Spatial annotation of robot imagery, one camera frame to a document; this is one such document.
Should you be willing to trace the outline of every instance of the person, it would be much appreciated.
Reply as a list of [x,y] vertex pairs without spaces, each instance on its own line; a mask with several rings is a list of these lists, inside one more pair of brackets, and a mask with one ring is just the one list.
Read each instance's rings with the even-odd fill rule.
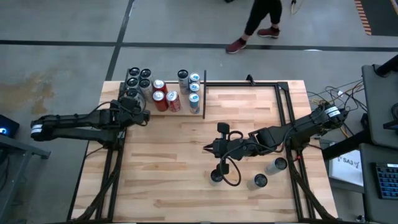
[[280,16],[282,15],[282,3],[280,0],[255,0],[251,8],[249,20],[246,23],[244,34],[235,42],[228,45],[226,52],[234,54],[246,47],[246,42],[253,35],[254,31],[259,27],[263,18],[268,13],[271,17],[271,27],[268,29],[259,29],[257,35],[260,37],[278,38]]

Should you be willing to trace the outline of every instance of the shoe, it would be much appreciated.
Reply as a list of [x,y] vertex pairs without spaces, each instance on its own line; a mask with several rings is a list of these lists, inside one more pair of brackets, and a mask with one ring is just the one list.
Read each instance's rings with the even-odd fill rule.
[[272,38],[278,38],[279,37],[279,32],[280,30],[277,30],[275,28],[268,28],[268,29],[259,29],[257,31],[257,35],[260,37],[272,37]]
[[237,40],[237,41],[233,42],[232,44],[229,44],[226,47],[225,51],[228,54],[235,54],[236,52],[238,52],[239,50],[241,50],[241,49],[243,49],[245,47],[246,47],[246,44],[242,44],[242,43],[240,43],[239,40]]

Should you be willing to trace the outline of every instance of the red can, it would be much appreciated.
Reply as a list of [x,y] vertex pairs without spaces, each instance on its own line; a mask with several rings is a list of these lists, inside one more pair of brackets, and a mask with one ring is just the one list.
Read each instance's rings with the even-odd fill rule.
[[177,112],[181,108],[180,97],[176,91],[170,91],[166,95],[167,103],[169,104],[170,111]]
[[162,91],[156,91],[154,93],[154,103],[156,109],[161,112],[167,111],[167,109],[169,108],[169,104],[167,104],[166,97],[164,96],[164,92]]
[[164,94],[167,94],[167,87],[166,83],[162,80],[155,80],[154,81],[154,91],[162,91]]

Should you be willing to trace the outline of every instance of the gray floor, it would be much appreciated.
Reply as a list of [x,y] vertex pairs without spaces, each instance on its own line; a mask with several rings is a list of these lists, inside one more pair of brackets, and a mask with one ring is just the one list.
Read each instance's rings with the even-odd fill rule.
[[[397,37],[364,33],[353,0],[306,0],[294,16],[285,7],[278,40],[252,37],[250,44],[342,47],[396,47]],[[0,2],[0,40],[115,42],[128,0]],[[227,44],[241,35],[252,1],[135,0],[124,42]],[[267,27],[269,19],[262,26]],[[32,160],[21,188],[22,207],[14,218],[28,223],[66,219],[78,178],[84,141],[57,139],[34,142],[29,123],[44,114],[86,113],[98,103],[114,47],[0,45],[0,113],[21,123],[18,139],[52,152]],[[122,47],[112,80],[122,80],[128,67],[150,68],[164,80],[175,80],[181,68],[208,71],[210,80],[305,80],[307,90],[320,92],[361,78],[361,66],[383,63],[390,52],[308,52],[223,49]],[[364,101],[364,93],[358,93]],[[360,131],[362,111],[347,120]],[[339,131],[325,138],[339,141]],[[363,213],[360,195],[333,189],[339,217],[354,220]]]

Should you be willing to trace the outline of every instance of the wooden table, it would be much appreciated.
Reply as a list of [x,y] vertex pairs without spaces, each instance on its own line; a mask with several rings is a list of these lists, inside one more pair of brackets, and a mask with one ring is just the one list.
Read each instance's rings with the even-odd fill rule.
[[[296,118],[311,112],[303,81],[287,81]],[[105,82],[101,101],[117,97],[114,82]],[[127,131],[114,222],[296,222],[288,170],[268,176],[263,189],[249,191],[246,181],[282,154],[245,157],[237,162],[243,182],[212,187],[209,174],[219,159],[202,147],[220,134],[217,122],[244,134],[264,126],[280,126],[275,90],[269,87],[211,87],[206,90],[206,119],[202,117],[153,116],[146,127]],[[88,153],[100,145],[91,142]],[[319,149],[303,152],[310,188],[335,217],[335,203]],[[100,190],[106,151],[85,161],[72,218],[78,217]],[[231,168],[227,175],[237,180]],[[303,213],[308,217],[304,194]]]

